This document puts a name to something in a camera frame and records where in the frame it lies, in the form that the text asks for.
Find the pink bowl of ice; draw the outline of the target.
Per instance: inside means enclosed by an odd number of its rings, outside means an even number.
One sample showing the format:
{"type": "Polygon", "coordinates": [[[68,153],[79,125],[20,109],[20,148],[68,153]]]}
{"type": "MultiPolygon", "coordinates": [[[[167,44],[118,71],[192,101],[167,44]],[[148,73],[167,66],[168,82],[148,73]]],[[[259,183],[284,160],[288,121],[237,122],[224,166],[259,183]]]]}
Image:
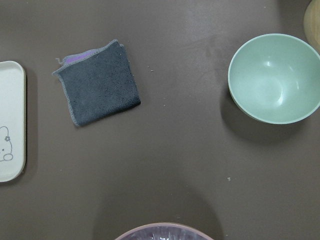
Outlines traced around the pink bowl of ice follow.
{"type": "Polygon", "coordinates": [[[187,225],[171,222],[145,224],[118,236],[116,240],[213,240],[187,225]]]}

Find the wooden cup stand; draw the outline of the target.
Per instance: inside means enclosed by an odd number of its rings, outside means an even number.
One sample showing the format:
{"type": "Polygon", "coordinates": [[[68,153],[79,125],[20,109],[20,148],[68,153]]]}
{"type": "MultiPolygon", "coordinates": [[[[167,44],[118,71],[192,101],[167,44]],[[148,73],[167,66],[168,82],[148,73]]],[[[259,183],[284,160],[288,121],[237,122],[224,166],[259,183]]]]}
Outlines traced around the wooden cup stand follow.
{"type": "Polygon", "coordinates": [[[303,17],[303,30],[308,43],[320,52],[320,0],[312,0],[303,17]]]}

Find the grey folded cloth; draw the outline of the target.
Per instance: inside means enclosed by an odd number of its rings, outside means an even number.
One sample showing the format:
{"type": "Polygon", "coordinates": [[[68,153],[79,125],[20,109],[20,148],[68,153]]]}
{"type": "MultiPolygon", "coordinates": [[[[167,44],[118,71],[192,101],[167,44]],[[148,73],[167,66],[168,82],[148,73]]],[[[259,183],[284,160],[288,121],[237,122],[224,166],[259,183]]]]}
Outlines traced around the grey folded cloth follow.
{"type": "Polygon", "coordinates": [[[62,85],[77,127],[141,103],[125,46],[116,39],[100,48],[67,55],[60,65],[52,74],[62,85]]]}

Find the mint green bowl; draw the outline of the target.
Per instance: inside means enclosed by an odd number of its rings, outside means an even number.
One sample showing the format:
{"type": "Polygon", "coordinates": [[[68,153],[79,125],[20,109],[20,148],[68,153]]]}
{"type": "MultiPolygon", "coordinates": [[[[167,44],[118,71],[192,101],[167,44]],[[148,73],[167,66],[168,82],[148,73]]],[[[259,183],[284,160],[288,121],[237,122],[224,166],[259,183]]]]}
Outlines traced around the mint green bowl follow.
{"type": "Polygon", "coordinates": [[[299,122],[320,107],[320,55],[291,35],[257,36],[234,53],[228,90],[237,107],[257,121],[299,122]]]}

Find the cream rabbit tray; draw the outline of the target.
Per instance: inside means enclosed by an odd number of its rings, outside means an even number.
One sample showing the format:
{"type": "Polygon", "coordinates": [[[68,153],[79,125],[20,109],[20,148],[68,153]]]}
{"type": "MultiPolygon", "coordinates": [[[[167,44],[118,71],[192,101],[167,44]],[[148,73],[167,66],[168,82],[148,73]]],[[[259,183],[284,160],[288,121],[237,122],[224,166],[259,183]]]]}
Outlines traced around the cream rabbit tray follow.
{"type": "Polygon", "coordinates": [[[27,81],[15,61],[0,63],[0,181],[17,178],[26,163],[27,81]]]}

